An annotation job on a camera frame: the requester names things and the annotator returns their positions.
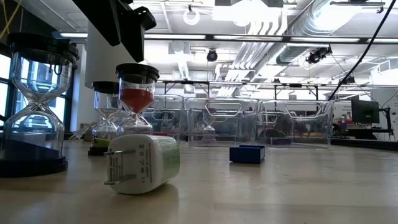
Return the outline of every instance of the clear plastic bin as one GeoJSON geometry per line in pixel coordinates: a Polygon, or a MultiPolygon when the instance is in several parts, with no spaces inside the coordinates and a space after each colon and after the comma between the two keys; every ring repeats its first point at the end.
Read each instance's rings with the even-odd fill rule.
{"type": "Polygon", "coordinates": [[[154,130],[154,135],[180,139],[184,124],[184,97],[155,95],[154,102],[142,113],[154,130]]]}
{"type": "Polygon", "coordinates": [[[257,113],[256,144],[328,148],[332,123],[331,101],[263,100],[257,113]]]}
{"type": "Polygon", "coordinates": [[[187,99],[189,146],[254,144],[257,100],[187,99]]]}

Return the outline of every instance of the wooden table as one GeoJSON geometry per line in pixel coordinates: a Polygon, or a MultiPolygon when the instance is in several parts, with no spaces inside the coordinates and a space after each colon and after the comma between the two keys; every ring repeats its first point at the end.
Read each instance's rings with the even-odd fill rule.
{"type": "Polygon", "coordinates": [[[183,142],[180,173],[144,195],[103,185],[104,157],[68,141],[67,172],[0,179],[0,223],[397,223],[398,154],[372,149],[268,149],[261,165],[227,148],[183,142]]]}

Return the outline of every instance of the desk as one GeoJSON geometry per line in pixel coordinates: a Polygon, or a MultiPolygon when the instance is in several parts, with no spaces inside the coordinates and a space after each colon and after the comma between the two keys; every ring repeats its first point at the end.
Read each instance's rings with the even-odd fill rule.
{"type": "Polygon", "coordinates": [[[333,146],[268,149],[259,165],[227,148],[181,149],[179,175],[144,195],[103,185],[104,157],[65,142],[67,172],[0,179],[0,223],[397,223],[398,154],[333,146]]]}

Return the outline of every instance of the blue box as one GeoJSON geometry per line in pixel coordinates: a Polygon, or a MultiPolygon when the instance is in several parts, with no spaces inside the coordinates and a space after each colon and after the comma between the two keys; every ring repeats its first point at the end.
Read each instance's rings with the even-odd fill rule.
{"type": "Polygon", "coordinates": [[[260,164],[266,156],[264,146],[240,145],[229,149],[229,161],[260,164]]]}

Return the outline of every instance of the metal prong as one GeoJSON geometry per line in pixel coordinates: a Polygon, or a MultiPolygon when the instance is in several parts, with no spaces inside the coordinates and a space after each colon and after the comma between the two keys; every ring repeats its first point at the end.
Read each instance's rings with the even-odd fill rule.
{"type": "Polygon", "coordinates": [[[114,152],[104,152],[104,156],[114,156],[120,154],[134,154],[136,150],[124,150],[124,151],[114,151],[114,152]]]}
{"type": "Polygon", "coordinates": [[[115,184],[121,184],[127,180],[132,180],[135,179],[135,175],[125,175],[122,179],[119,180],[107,180],[104,182],[104,185],[115,185],[115,184]]]}

